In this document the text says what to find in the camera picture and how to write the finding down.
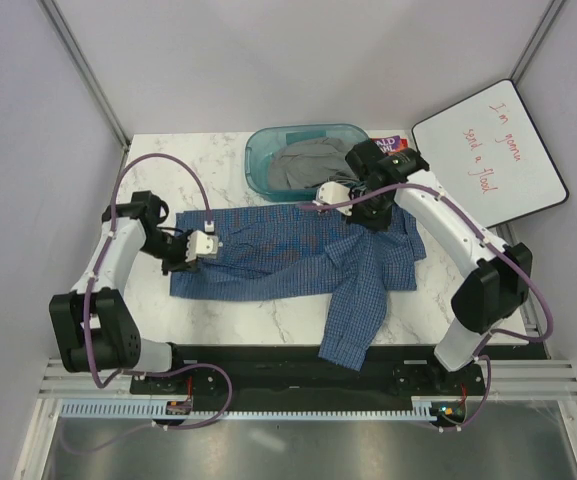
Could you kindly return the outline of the blue checkered long sleeve shirt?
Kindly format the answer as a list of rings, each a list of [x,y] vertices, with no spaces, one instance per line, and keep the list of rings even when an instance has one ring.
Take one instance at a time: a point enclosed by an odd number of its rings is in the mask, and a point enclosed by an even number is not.
[[[416,264],[426,256],[415,219],[400,208],[384,232],[289,204],[213,215],[222,243],[216,258],[173,274],[171,296],[244,302],[327,294],[318,355],[354,371],[386,319],[389,293],[416,290]]]

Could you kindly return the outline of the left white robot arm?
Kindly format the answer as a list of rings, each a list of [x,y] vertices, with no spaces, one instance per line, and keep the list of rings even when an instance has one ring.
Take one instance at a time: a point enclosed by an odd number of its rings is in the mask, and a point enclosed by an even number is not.
[[[198,260],[188,253],[197,232],[174,236],[160,225],[166,220],[166,202],[150,191],[132,194],[131,201],[102,215],[102,236],[84,274],[65,294],[52,297],[49,314],[64,368],[89,372],[92,357],[100,370],[153,372],[153,382],[166,393],[176,393],[187,382],[187,369],[177,363],[171,343],[142,337],[123,299],[138,254],[162,262],[164,275],[196,272]]]

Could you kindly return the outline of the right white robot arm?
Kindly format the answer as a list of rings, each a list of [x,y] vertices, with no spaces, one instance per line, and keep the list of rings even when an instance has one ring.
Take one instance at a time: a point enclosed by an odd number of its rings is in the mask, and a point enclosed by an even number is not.
[[[528,298],[529,288],[515,270],[531,274],[533,256],[523,244],[508,245],[461,208],[440,185],[429,164],[407,148],[393,155],[372,140],[353,146],[346,163],[363,184],[353,188],[349,220],[373,231],[390,226],[396,207],[411,214],[449,254],[463,283],[451,299],[454,320],[435,346],[437,362],[426,368],[435,392],[451,392],[491,330],[512,316]]]

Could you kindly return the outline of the Roald Dahl book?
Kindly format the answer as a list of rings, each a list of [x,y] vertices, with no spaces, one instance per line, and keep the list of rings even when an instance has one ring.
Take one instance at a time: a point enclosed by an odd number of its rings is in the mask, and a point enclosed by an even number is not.
[[[409,147],[408,139],[400,135],[372,138],[372,141],[383,153],[388,155],[392,155],[395,152],[399,152]]]

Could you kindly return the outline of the grey shirt in bin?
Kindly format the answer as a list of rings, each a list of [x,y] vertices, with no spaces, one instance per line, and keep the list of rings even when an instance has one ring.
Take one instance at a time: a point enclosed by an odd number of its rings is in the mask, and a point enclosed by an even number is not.
[[[349,144],[330,137],[287,145],[272,158],[267,185],[272,190],[303,190],[335,178],[356,180],[345,160],[350,149]]]

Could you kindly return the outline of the whiteboard with red writing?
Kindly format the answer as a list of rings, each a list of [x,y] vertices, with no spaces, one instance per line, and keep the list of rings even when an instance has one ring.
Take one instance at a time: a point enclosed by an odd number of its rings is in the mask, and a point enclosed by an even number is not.
[[[418,122],[411,133],[440,184],[485,227],[560,205],[569,197],[508,79]]]

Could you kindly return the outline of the teal plastic bin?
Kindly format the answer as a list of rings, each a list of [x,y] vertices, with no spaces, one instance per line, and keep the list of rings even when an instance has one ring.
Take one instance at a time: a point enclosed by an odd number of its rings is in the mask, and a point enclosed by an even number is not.
[[[317,187],[303,190],[270,189],[267,185],[267,170],[274,155],[282,148],[296,142],[322,137],[340,139],[351,147],[369,138],[363,129],[347,123],[264,128],[255,132],[245,146],[244,172],[248,186],[272,202],[312,199]]]

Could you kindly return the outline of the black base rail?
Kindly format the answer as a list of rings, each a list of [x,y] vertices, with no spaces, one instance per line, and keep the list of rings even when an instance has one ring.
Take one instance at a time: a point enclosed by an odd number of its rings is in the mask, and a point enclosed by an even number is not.
[[[171,378],[134,379],[134,395],[180,397],[203,407],[405,407],[413,396],[474,398],[484,393],[480,366],[449,373],[430,346],[372,346],[360,370],[318,357],[314,346],[182,346],[184,365]]]

